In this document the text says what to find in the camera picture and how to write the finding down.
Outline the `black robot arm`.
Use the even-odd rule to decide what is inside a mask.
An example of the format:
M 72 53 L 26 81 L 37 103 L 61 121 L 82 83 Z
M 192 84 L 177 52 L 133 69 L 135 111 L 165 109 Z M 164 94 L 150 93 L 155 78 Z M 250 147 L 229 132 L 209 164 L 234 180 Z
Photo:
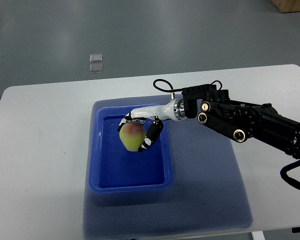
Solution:
M 300 160 L 300 122 L 280 115 L 270 103 L 231 100 L 214 83 L 181 90 L 184 113 L 217 133 L 243 143 L 255 138 Z

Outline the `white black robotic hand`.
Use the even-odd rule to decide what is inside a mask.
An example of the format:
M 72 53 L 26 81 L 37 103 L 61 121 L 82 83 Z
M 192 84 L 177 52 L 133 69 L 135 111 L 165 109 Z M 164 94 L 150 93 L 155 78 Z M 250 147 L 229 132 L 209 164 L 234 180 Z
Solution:
M 146 120 L 152 120 L 148 132 L 137 148 L 137 151 L 141 153 L 153 146 L 157 141 L 163 130 L 164 121 L 184 121 L 186 119 L 183 100 L 172 97 L 170 102 L 165 105 L 151 105 L 134 108 L 122 118 L 117 130 L 120 131 L 124 125 L 130 122 L 144 124 Z

